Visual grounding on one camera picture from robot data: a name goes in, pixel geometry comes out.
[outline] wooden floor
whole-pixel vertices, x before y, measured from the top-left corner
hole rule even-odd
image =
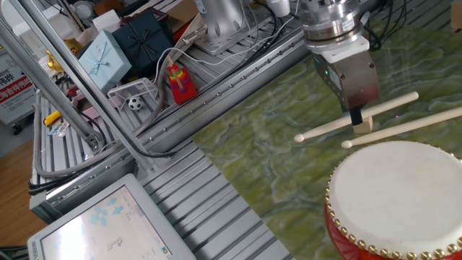
[[[0,158],[0,246],[24,246],[46,224],[29,210],[33,140]]]

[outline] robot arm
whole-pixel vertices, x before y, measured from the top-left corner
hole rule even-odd
[[[267,0],[274,13],[290,13],[289,0]],[[300,27],[313,52],[319,76],[349,111],[353,126],[362,123],[361,108],[377,100],[378,78],[362,37],[358,0],[300,0]]]

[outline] sign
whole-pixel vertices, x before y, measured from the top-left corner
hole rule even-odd
[[[6,51],[0,51],[0,121],[11,125],[32,113],[35,88]]]

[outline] soccer ball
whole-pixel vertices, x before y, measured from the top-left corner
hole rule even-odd
[[[128,107],[133,111],[140,110],[143,107],[143,100],[139,97],[131,97],[128,101]]]

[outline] aluminum frame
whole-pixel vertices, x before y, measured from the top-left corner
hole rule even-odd
[[[33,1],[11,0],[14,8],[30,26],[55,59],[71,77],[86,99],[93,105],[103,120],[109,125],[120,141],[136,159],[138,164],[148,173],[152,173],[155,164],[145,156],[140,155],[136,149],[147,152],[135,134],[123,122],[117,111],[108,102],[104,94],[98,89],[88,73],[80,65],[79,60],[59,37],[51,24]]]
[[[34,85],[55,104],[59,113],[66,118],[75,131],[90,147],[98,147],[102,141],[99,132],[95,131],[74,109],[63,92],[55,82],[43,71],[40,64],[21,43],[9,26],[0,19],[0,45],[8,50],[8,54],[14,59],[26,75],[34,82]]]

